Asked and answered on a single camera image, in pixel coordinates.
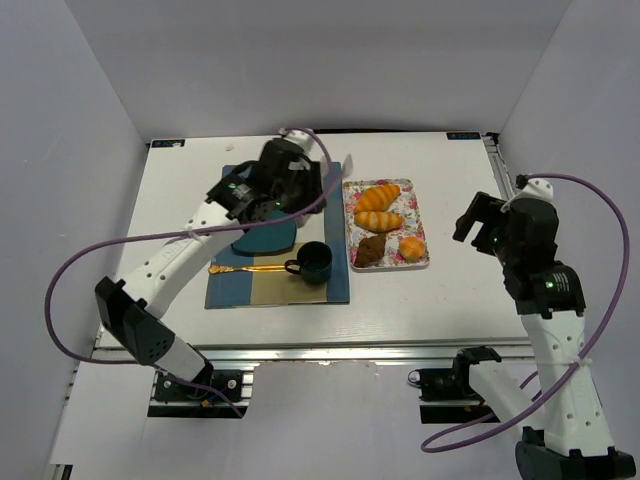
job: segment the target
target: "mug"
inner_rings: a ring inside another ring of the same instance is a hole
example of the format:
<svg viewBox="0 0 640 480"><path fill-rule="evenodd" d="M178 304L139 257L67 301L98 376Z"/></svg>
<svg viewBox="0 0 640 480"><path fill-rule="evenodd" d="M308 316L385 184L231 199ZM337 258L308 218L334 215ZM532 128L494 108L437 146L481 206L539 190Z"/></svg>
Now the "mug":
<svg viewBox="0 0 640 480"><path fill-rule="evenodd" d="M310 285L322 285L331 277L332 261L333 254L329 245L309 242L300 247L296 260L284 262L284 269L294 275L300 275L302 280Z"/></svg>

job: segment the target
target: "plate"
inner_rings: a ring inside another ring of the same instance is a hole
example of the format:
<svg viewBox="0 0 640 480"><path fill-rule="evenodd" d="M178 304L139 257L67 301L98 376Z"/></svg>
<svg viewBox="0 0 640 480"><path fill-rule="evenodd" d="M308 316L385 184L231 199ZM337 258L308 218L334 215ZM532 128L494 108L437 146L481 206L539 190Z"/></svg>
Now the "plate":
<svg viewBox="0 0 640 480"><path fill-rule="evenodd" d="M376 235L364 228L357 226L354 222L355 215L353 210L362 196L362 193L370 187L377 185L385 185L391 183L400 187L400 195L393 201L388 212L397 213L404 217L402 227L387 232L387 243L384 247L384 256L376 263L371 263L366 267L356 267L354 265L356 259L356 251L360 240L365 237ZM413 189L413 183L407 178L399 179L381 179L381 180L364 180L356 182L345 182L342 185L344 194L344 211L347 229L347 251L349 255L349 263L354 270L358 271L376 271L376 270L396 270L409 268L426 267L429 263L429 248L427 247L424 255L416 262L407 262L400 252L398 246L400 241L406 237L419 237L427 244L424 227L420 219L420 208L418 207L418 199Z"/></svg>

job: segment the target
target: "flower pattern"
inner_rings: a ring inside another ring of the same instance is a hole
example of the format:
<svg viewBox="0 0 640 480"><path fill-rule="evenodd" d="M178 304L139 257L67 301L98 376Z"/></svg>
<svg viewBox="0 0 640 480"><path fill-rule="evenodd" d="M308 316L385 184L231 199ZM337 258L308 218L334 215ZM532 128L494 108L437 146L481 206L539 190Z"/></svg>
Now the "flower pattern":
<svg viewBox="0 0 640 480"><path fill-rule="evenodd" d="M397 213L404 217L404 224L402 227L387 232L387 243L385 246L385 255L382 259L375 264L369 265L363 269L358 270L371 270L371 269L388 269L388 268L403 268L403 267L419 267L425 266L429 263L429 250L425 252L423 258L417 262L407 262L400 253L398 253L398 245L400 240L406 237L416 236L425 240L424 227L422 226L422 220L420 219L420 210L418 208L418 199L415 191L413 190L413 183L406 178L401 179L383 179L383 180L371 180L371 181L359 181L359 182L345 182L342 185L344 193L344 207L346 213L347 223L347 242L349 247L349 261L353 265L356 259L356 251L360 240L364 237L373 235L372 232L364 230L358 227L354 223L353 210L356 203L362 197L362 193L370 187L376 185L385 185L392 183L400 186L400 195L396 198L391 206L389 212Z"/></svg>

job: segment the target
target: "gold utensil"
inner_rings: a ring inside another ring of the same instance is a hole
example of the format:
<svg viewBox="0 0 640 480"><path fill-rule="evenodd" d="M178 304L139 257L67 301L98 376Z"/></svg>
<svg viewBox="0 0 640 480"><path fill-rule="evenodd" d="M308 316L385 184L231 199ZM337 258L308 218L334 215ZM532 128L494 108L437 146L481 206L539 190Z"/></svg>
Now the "gold utensil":
<svg viewBox="0 0 640 480"><path fill-rule="evenodd" d="M284 265L255 265L252 267L225 267L222 265L211 265L209 273L231 273L231 272L285 272Z"/></svg>

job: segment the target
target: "bread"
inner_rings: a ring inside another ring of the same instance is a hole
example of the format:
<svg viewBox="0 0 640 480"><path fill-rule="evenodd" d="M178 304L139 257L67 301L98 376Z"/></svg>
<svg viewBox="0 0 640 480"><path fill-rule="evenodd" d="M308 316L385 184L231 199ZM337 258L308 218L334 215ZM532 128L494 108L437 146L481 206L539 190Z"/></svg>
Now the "bread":
<svg viewBox="0 0 640 480"><path fill-rule="evenodd" d="M427 251L427 247L422 239L418 237L407 237L400 241L398 251L406 261L416 262L422 258Z"/></svg>
<svg viewBox="0 0 640 480"><path fill-rule="evenodd" d="M402 226L404 217L391 212L360 212L355 216L355 223L371 232L388 232Z"/></svg>
<svg viewBox="0 0 640 480"><path fill-rule="evenodd" d="M358 250L356 251L356 259L353 265L358 268L377 262L384 257L384 246L387 243L387 236L379 233L373 237L367 237L360 240Z"/></svg>
<svg viewBox="0 0 640 480"><path fill-rule="evenodd" d="M398 185L387 183L370 187L365 190L356 203L353 213L385 212L398 195L400 195Z"/></svg>

